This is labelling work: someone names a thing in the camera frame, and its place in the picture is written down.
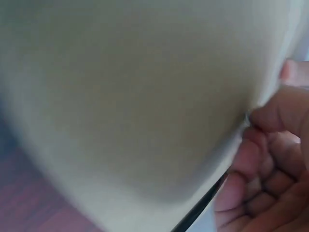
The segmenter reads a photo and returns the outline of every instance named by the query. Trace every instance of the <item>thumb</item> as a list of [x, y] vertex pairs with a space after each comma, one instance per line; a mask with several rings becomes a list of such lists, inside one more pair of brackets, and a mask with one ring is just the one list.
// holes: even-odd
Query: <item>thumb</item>
[[309, 91], [283, 86], [264, 107], [251, 113], [250, 121], [265, 132], [289, 131], [297, 135], [309, 161]]

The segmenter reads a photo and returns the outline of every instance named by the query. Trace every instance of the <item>wooden floor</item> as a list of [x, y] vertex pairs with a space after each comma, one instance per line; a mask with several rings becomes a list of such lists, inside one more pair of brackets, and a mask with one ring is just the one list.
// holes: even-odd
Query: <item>wooden floor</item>
[[0, 232], [101, 232], [44, 179], [1, 115]]

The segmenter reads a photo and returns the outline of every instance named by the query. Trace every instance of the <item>white fabric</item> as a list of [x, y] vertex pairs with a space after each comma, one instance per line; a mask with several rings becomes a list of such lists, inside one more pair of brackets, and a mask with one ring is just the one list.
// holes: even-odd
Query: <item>white fabric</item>
[[239, 134], [224, 138], [276, 89], [303, 3], [2, 1], [7, 112], [100, 227], [169, 232], [228, 168]]

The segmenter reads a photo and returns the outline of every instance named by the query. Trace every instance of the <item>finger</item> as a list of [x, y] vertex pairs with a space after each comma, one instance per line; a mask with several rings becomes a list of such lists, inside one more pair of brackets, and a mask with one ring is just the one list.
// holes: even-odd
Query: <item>finger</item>
[[243, 215], [238, 219], [219, 227], [217, 232], [239, 232], [251, 221], [248, 215]]
[[303, 141], [303, 154], [309, 154], [309, 91], [282, 87], [264, 107], [251, 113], [250, 120], [266, 132], [289, 131], [297, 135]]
[[300, 144], [296, 143], [288, 133], [280, 132], [270, 134], [268, 143], [276, 166], [284, 173], [298, 179], [306, 170]]
[[294, 184], [269, 210], [260, 214], [248, 224], [243, 232], [273, 231], [290, 223], [306, 208], [308, 195], [308, 182]]
[[242, 138], [250, 140], [251, 142], [258, 145], [262, 158], [263, 159], [266, 158], [268, 152], [268, 143], [265, 133], [263, 133], [261, 130], [257, 128], [248, 127], [244, 130]]
[[260, 213], [268, 210], [274, 203], [276, 198], [266, 192], [260, 192], [252, 200], [246, 204], [247, 212], [255, 217]]
[[215, 212], [227, 211], [241, 205], [245, 196], [246, 179], [239, 173], [230, 173], [215, 199]]
[[230, 223], [242, 224], [245, 210], [242, 205], [245, 195], [246, 180], [239, 173], [230, 173], [214, 203], [217, 228], [226, 228]]
[[230, 171], [241, 173], [247, 181], [251, 181], [258, 176], [261, 161], [262, 157], [258, 145], [245, 139], [239, 146]]
[[281, 70], [280, 79], [289, 86], [309, 86], [309, 62], [286, 60]]

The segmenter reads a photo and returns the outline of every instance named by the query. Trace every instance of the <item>skin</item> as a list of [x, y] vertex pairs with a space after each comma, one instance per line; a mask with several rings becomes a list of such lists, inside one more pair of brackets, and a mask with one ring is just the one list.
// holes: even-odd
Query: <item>skin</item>
[[218, 232], [309, 231], [309, 62], [287, 60], [282, 87], [251, 113], [215, 204]]

